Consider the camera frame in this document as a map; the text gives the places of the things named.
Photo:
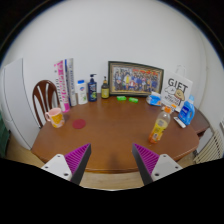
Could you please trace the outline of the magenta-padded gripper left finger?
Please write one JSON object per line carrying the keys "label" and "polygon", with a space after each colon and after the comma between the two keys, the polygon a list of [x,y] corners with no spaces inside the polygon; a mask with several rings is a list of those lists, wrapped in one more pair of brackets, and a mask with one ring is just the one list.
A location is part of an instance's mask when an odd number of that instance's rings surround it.
{"label": "magenta-padded gripper left finger", "polygon": [[66,155],[56,154],[42,169],[79,185],[91,155],[91,144],[85,144]]}

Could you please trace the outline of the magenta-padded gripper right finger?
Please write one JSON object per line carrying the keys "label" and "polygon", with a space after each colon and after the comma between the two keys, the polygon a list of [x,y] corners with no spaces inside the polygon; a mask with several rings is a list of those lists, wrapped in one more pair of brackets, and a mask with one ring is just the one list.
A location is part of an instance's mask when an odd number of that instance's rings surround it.
{"label": "magenta-padded gripper right finger", "polygon": [[136,143],[132,145],[132,154],[135,158],[144,185],[182,169],[182,167],[169,155],[158,155]]}

